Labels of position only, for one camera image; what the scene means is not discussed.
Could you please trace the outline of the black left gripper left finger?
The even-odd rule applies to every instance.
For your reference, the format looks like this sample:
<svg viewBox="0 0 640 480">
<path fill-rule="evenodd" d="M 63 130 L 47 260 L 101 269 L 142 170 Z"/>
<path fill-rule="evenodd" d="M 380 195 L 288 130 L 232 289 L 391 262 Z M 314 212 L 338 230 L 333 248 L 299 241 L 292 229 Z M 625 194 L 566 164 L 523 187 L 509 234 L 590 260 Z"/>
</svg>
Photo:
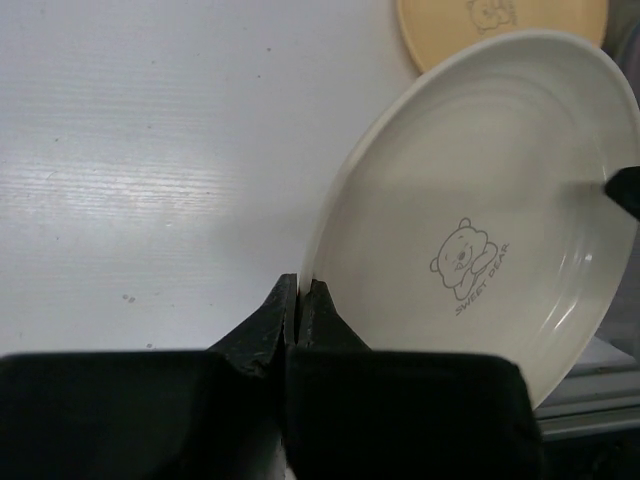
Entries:
<svg viewBox="0 0 640 480">
<path fill-rule="evenodd" d="M 1 361 L 5 479 L 282 479 L 286 324 L 297 279 L 204 350 Z"/>
</svg>

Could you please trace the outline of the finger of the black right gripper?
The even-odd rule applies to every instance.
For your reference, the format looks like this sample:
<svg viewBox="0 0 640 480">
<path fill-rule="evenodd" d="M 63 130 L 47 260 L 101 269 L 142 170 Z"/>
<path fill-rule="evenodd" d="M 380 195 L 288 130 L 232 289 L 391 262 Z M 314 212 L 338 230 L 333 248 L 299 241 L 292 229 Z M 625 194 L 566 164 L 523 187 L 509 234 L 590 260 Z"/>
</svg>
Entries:
<svg viewBox="0 0 640 480">
<path fill-rule="evenodd" d="M 619 169 L 603 185 L 604 194 L 634 219 L 640 219 L 640 167 Z"/>
</svg>

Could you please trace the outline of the cream plastic plate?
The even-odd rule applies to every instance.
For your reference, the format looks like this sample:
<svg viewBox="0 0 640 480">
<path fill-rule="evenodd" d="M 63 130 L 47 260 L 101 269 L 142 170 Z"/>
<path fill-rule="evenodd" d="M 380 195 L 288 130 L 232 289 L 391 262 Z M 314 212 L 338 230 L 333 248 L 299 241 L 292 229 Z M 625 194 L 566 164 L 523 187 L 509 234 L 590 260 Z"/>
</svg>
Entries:
<svg viewBox="0 0 640 480">
<path fill-rule="evenodd" d="M 516 363 L 534 405 L 603 321 L 636 220 L 603 193 L 639 161 L 616 63 L 566 33 L 482 41 L 422 75 L 339 169 L 299 288 L 371 348 Z"/>
</svg>

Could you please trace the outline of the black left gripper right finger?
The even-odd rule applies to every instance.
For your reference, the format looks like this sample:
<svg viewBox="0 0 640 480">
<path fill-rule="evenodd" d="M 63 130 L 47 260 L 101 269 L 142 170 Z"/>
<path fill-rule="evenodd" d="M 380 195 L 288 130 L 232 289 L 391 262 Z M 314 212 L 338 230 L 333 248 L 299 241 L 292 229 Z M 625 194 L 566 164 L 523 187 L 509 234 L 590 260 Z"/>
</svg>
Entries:
<svg viewBox="0 0 640 480">
<path fill-rule="evenodd" d="M 540 479 L 526 383 L 490 355 L 368 348 L 327 285 L 285 360 L 284 444 L 299 479 Z"/>
</svg>

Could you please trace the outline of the orange plastic plate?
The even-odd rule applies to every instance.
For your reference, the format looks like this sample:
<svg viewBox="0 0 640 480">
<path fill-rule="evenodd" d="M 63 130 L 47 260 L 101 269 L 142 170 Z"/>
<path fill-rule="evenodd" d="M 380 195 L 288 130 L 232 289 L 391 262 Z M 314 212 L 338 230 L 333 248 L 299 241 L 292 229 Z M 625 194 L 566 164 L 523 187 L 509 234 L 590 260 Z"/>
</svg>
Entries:
<svg viewBox="0 0 640 480">
<path fill-rule="evenodd" d="M 400 0 L 400 31 L 422 73 L 457 52 L 497 35 L 551 29 L 579 35 L 599 47 L 607 0 Z"/>
</svg>

